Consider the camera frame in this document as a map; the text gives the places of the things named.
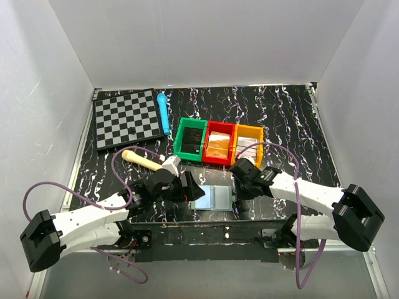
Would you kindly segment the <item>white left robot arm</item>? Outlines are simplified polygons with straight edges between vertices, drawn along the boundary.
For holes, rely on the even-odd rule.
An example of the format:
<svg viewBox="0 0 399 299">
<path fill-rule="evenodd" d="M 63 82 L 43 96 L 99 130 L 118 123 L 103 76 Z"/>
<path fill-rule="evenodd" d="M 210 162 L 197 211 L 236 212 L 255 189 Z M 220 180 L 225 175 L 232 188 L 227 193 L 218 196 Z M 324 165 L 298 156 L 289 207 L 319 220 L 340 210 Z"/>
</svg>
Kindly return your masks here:
<svg viewBox="0 0 399 299">
<path fill-rule="evenodd" d="M 159 169 L 148 179 L 139 179 L 100 202 L 90 202 L 72 212 L 38 212 L 20 236 L 32 273 L 41 272 L 59 261 L 62 254 L 74 252 L 72 243 L 85 248 L 88 241 L 99 239 L 99 229 L 145 213 L 158 199 L 171 202 L 195 201 L 205 195 L 192 173 L 175 176 Z"/>
</svg>

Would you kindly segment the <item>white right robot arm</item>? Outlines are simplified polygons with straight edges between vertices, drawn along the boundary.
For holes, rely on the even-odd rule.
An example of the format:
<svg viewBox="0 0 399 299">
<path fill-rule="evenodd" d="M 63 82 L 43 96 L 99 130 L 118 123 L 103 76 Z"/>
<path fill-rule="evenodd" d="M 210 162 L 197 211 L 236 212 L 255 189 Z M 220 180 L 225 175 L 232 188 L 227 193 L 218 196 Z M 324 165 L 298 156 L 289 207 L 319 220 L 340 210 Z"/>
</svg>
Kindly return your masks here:
<svg viewBox="0 0 399 299">
<path fill-rule="evenodd" d="M 230 171 L 242 200 L 267 196 L 318 212 L 316 216 L 294 214 L 289 218 L 282 230 L 283 243 L 288 247 L 311 239 L 331 239 L 366 252 L 385 220 L 365 190 L 354 184 L 346 189 L 323 186 L 295 179 L 278 168 L 260 170 L 246 158 L 238 159 Z"/>
</svg>

